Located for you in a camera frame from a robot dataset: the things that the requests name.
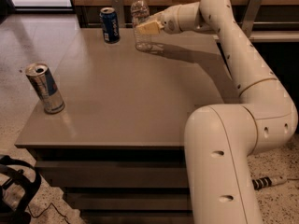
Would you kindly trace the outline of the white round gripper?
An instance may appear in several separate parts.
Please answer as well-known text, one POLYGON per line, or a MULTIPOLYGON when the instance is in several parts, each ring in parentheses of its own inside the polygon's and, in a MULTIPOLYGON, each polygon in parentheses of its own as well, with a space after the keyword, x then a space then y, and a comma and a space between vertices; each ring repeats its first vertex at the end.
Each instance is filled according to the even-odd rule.
POLYGON ((136 30, 142 35, 157 35, 163 29, 168 34, 180 32, 178 11, 180 5, 171 6, 164 11, 157 12, 149 17, 149 21, 138 24, 136 30))

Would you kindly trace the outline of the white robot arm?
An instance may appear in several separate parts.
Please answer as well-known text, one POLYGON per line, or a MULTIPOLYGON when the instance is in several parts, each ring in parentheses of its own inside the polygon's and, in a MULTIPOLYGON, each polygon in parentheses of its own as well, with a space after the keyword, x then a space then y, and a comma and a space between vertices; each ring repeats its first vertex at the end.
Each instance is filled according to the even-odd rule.
POLYGON ((190 115, 184 152, 194 224, 263 224, 248 156, 286 144, 296 131, 294 102, 235 21, 230 0, 177 5, 137 25, 143 35, 213 30, 237 104, 206 105, 190 115))

